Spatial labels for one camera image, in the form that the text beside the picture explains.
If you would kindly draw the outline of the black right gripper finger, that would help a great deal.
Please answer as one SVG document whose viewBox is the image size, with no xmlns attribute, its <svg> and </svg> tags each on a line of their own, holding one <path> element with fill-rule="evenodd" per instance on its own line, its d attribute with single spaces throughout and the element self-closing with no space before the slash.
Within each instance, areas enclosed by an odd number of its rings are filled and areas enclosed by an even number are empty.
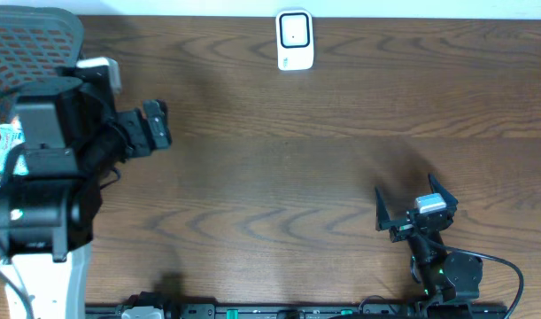
<svg viewBox="0 0 541 319">
<path fill-rule="evenodd" d="M 438 193 L 446 205 L 457 206 L 458 200 L 436 179 L 433 174 L 428 174 L 429 186 L 433 193 Z"/>
<path fill-rule="evenodd" d="M 375 229 L 377 231 L 388 230 L 390 228 L 390 215 L 385 205 L 382 193 L 377 187 L 375 187 L 375 200 Z"/>
</svg>

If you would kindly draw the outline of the teal white wipes pack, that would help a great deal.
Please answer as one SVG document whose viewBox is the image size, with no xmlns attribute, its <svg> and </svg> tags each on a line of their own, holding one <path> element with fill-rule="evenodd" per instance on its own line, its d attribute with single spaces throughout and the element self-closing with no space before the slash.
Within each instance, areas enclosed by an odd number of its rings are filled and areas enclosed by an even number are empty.
<svg viewBox="0 0 541 319">
<path fill-rule="evenodd" d="M 13 147 L 25 142 L 24 132 L 19 119 L 11 123 L 0 124 L 0 174 Z"/>
</svg>

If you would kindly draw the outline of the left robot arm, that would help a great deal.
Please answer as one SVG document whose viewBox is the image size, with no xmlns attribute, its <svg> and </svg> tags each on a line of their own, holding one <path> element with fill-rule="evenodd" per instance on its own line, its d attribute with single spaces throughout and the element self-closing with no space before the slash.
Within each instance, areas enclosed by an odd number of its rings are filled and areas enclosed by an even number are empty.
<svg viewBox="0 0 541 319">
<path fill-rule="evenodd" d="M 82 318 L 102 191 L 119 163 L 168 148 L 166 104 L 119 112 L 102 76 L 19 90 L 25 140 L 0 177 L 0 278 L 13 318 Z"/>
</svg>

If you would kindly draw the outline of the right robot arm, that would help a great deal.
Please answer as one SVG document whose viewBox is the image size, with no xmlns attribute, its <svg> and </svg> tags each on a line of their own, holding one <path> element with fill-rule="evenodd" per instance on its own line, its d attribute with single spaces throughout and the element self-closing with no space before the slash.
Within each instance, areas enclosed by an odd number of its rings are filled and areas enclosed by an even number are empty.
<svg viewBox="0 0 541 319">
<path fill-rule="evenodd" d="M 459 201 L 433 176 L 431 193 L 418 197 L 405 216 L 392 220 L 383 196 L 375 189 L 375 229 L 387 230 L 393 243 L 406 241 L 413 267 L 427 295 L 441 303 L 460 303 L 479 297 L 483 263 L 465 253 L 445 249 L 441 232 L 453 223 Z"/>
</svg>

